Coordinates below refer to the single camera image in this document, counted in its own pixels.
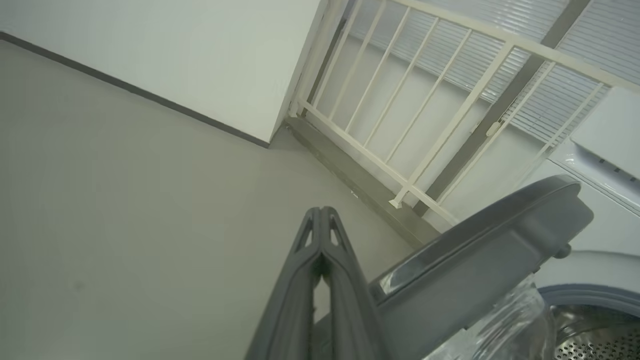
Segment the floor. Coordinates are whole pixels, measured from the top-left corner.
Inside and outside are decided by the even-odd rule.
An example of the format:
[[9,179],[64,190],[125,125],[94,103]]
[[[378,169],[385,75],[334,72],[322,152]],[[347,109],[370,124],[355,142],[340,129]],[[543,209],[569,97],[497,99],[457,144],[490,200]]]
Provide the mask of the floor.
[[312,206],[369,279],[411,251],[287,131],[263,149],[5,42],[0,79],[1,359],[240,359]]

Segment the white wall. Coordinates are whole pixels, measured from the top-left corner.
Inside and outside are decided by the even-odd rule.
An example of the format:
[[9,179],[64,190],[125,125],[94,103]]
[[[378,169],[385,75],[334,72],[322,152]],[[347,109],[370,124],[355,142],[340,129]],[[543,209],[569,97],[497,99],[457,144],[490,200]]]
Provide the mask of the white wall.
[[[360,40],[354,37],[347,38],[327,82],[326,90],[318,104],[318,109],[323,114],[331,112],[342,81],[346,77],[361,45],[362,42]],[[365,49],[351,84],[345,91],[344,99],[341,101],[333,118],[333,121],[341,128],[344,129],[346,127],[355,111],[371,76],[380,62],[382,54],[382,50],[371,45]],[[389,56],[385,62],[376,86],[368,95],[368,100],[363,104],[360,113],[356,116],[355,125],[350,131],[350,134],[359,142],[363,143],[368,137],[407,66],[408,63],[406,61],[395,56]],[[435,81],[436,77],[434,75],[422,69],[414,68],[412,70],[388,115],[381,123],[376,135],[372,138],[368,146],[369,150],[383,160],[387,157],[388,152],[404,131],[405,125],[413,117]],[[396,154],[389,161],[389,165],[400,174],[409,177],[435,143],[448,121],[460,108],[467,95],[468,92],[457,86],[447,82],[441,83],[412,130],[399,146]],[[427,190],[431,186],[436,177],[457,153],[460,146],[471,135],[476,124],[482,120],[489,107],[490,104],[482,100],[478,100],[473,105],[440,154],[419,178],[417,186],[420,189]],[[307,118],[387,188],[393,192],[400,190],[401,186],[396,181],[364,155],[356,151],[350,144],[333,134],[313,115],[308,113]],[[533,159],[542,145],[539,140],[513,126],[509,126],[496,139],[460,185],[448,196],[443,204],[444,208],[458,220],[463,220],[501,198],[504,195],[505,188],[510,188],[515,183],[520,171],[528,163],[527,161]],[[405,197],[405,202],[409,205],[414,205],[417,199],[409,194]],[[425,214],[424,218],[439,231],[445,231],[450,227],[444,219],[431,210]]]
[[321,0],[3,3],[0,29],[7,33],[267,142],[324,6]]

